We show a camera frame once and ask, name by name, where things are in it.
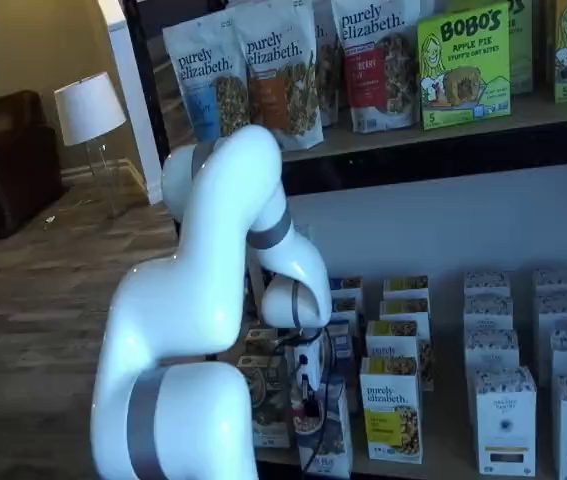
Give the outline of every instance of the white wall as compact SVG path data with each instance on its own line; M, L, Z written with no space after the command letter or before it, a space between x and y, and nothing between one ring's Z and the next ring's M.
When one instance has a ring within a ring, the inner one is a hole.
M311 225L331 275L366 278L368 313L378 314L383 277L429 275L438 331L461 326L465 269L514 270L515 321L524 326L531 269L567 263L567 166L307 195L290 205L296 223Z

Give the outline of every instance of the wall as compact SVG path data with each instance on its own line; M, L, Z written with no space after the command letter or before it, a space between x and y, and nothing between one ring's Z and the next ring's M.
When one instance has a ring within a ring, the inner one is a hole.
M331 275L365 277L372 315L383 277L429 275L439 331L461 327L465 269L514 270L523 327L531 270L567 263L567 166L294 197L290 208Z
M48 121L58 128L55 89L104 70L116 81L99 15L95 0L0 0L0 95L37 91ZM57 131L62 166L83 165L80 147L63 147ZM113 156L138 164L129 122L108 139Z

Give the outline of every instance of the brown leather chair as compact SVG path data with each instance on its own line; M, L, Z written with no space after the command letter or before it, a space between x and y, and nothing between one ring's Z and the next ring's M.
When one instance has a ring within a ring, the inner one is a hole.
M0 97L0 236L63 194L54 129L38 94Z

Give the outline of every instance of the granola bag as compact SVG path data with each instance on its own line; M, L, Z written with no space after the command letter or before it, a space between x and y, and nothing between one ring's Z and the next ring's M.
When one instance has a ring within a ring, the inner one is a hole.
M345 51L352 124L370 133L407 127L419 119L415 0L332 0Z
M321 123L327 127L339 119L339 86L343 49L334 25L330 0L314 0L316 24L316 90L321 109Z
M254 123L272 131L283 150L323 141L316 90L314 11L309 0L266 0L230 10L258 99Z
M199 142L249 123L245 60L226 11L163 30L165 47Z

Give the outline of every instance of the white lamp shade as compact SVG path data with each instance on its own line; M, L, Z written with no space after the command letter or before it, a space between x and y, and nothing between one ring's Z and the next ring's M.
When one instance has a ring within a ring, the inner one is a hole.
M106 72L54 92L63 142L76 145L114 130L125 114Z

